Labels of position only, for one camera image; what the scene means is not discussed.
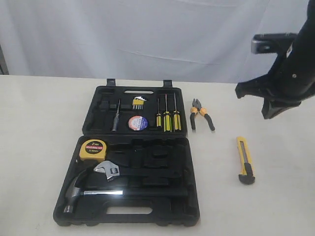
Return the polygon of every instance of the table surface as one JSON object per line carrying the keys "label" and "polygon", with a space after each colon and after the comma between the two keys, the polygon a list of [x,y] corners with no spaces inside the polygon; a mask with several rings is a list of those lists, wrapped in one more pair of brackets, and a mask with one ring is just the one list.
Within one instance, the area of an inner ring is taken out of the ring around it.
{"label": "table surface", "polygon": [[[174,82],[186,117],[193,98],[216,132],[196,117],[188,124],[198,191],[196,226],[100,224],[59,227],[52,214],[94,90],[104,79],[0,76],[0,235],[315,235],[314,99],[272,120],[263,100],[237,99],[234,84]],[[158,81],[117,80],[118,86],[160,87]],[[236,137],[247,138],[256,183],[238,180]]]}

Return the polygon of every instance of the yellow tape measure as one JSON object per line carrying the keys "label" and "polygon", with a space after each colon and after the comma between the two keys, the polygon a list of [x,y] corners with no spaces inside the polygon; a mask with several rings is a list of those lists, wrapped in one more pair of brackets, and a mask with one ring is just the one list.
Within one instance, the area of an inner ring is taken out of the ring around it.
{"label": "yellow tape measure", "polygon": [[106,156],[106,143],[100,139],[89,139],[82,144],[79,156],[82,161],[97,160],[102,162]]}
{"label": "yellow tape measure", "polygon": [[238,179],[244,184],[253,184],[255,182],[255,177],[253,175],[252,158],[245,138],[237,137],[237,148],[242,165]]}

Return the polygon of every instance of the wrench jaw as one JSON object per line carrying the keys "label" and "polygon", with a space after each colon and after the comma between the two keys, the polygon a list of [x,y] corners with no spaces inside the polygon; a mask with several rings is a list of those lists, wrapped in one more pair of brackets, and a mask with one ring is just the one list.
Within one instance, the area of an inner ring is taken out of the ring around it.
{"label": "wrench jaw", "polygon": [[107,180],[111,181],[116,176],[120,176],[119,166],[111,161],[103,161],[94,168],[94,172],[106,174]]}

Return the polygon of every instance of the white backdrop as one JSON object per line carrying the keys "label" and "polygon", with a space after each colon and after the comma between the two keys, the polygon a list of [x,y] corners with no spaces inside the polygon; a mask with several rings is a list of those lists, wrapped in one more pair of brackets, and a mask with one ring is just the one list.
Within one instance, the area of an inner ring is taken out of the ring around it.
{"label": "white backdrop", "polygon": [[264,74],[256,33],[298,32],[308,0],[0,0],[15,75],[203,82]]}

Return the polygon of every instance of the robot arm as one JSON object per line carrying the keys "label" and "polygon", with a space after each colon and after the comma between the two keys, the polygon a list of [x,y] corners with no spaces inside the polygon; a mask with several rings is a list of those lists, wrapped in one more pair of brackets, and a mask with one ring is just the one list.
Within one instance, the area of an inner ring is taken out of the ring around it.
{"label": "robot arm", "polygon": [[298,34],[259,34],[252,40],[255,54],[277,53],[269,72],[238,83],[238,98],[264,98],[262,114],[270,119],[315,95],[315,0],[310,0],[307,20]]}

